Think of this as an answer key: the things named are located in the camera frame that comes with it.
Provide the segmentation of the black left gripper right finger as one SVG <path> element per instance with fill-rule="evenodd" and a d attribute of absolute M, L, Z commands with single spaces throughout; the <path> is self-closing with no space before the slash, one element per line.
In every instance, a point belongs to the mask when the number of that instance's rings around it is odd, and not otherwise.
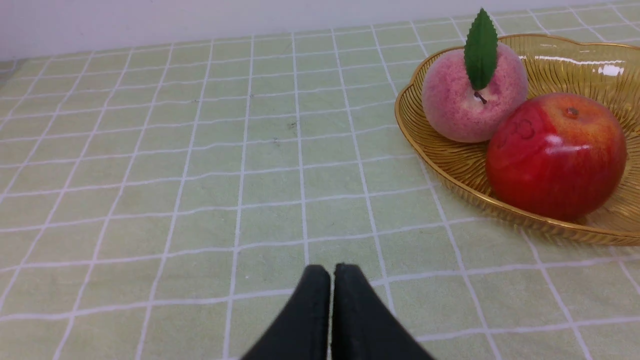
<path fill-rule="evenodd" d="M 432 360 L 387 309 L 356 264 L 334 268 L 331 357 L 334 360 Z"/>

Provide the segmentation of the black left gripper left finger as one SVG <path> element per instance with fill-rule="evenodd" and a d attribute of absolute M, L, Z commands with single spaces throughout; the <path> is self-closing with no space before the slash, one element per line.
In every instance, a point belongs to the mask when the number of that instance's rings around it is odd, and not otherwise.
<path fill-rule="evenodd" d="M 309 264 L 286 305 L 243 360 L 326 360 L 329 344 L 330 275 Z"/>

